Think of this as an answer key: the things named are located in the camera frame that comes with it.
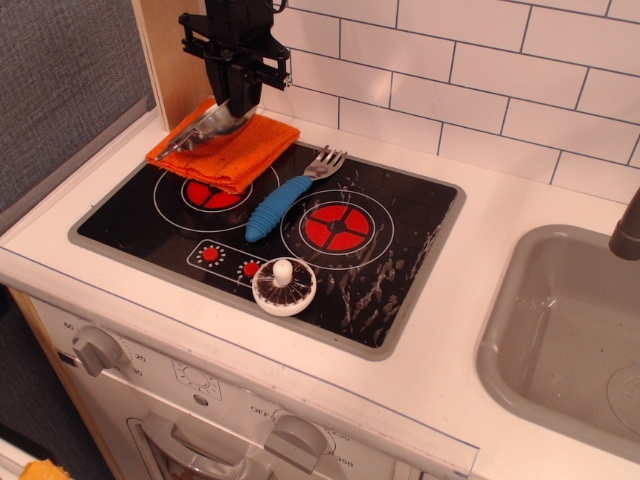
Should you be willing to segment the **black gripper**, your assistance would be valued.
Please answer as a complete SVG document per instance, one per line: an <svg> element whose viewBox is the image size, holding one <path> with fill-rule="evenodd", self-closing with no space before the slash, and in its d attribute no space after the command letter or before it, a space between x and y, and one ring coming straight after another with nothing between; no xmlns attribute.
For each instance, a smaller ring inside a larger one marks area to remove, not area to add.
<svg viewBox="0 0 640 480"><path fill-rule="evenodd" d="M206 13L184 13L184 51L205 60L213 96L221 105L230 101L235 118L260 102L262 83L280 90L290 84L289 50L271 29L286 1L207 1ZM250 62L248 68L241 65Z"/></svg>

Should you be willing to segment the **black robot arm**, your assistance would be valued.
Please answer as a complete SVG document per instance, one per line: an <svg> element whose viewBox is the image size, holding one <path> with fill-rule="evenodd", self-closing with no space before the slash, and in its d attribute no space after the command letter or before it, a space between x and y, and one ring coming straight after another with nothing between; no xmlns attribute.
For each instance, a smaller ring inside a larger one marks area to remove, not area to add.
<svg viewBox="0 0 640 480"><path fill-rule="evenodd" d="M209 0L204 15L184 13L183 50L205 62L213 96L241 118L260 103L264 85L283 90L290 84L289 50L272 33L281 1Z"/></svg>

